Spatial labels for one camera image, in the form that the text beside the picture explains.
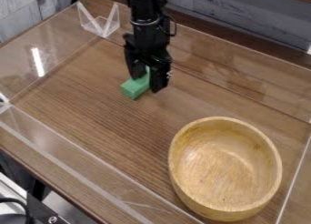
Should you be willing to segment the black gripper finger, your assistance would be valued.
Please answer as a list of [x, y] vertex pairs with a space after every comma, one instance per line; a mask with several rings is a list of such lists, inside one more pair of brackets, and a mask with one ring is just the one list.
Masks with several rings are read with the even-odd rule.
[[169, 83], [169, 64], [159, 64], [149, 70], [149, 88], [153, 93], [159, 92]]
[[131, 78], [133, 80], [141, 78], [145, 75], [145, 65], [141, 61], [140, 54], [128, 48], [125, 48], [125, 61]]

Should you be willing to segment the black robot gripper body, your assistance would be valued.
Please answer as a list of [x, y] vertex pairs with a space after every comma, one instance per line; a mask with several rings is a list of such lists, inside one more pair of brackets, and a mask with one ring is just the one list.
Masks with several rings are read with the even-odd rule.
[[168, 52], [171, 33], [171, 19], [156, 17], [155, 19], [131, 19], [132, 32], [123, 38], [125, 48], [135, 50], [141, 61], [148, 66], [171, 64], [172, 58]]

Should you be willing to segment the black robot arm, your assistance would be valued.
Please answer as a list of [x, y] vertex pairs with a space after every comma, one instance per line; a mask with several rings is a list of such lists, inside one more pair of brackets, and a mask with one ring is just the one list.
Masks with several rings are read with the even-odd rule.
[[132, 32], [123, 35], [129, 77], [136, 80], [149, 74], [153, 93], [168, 86], [172, 57], [168, 52], [171, 17], [167, 0], [127, 0]]

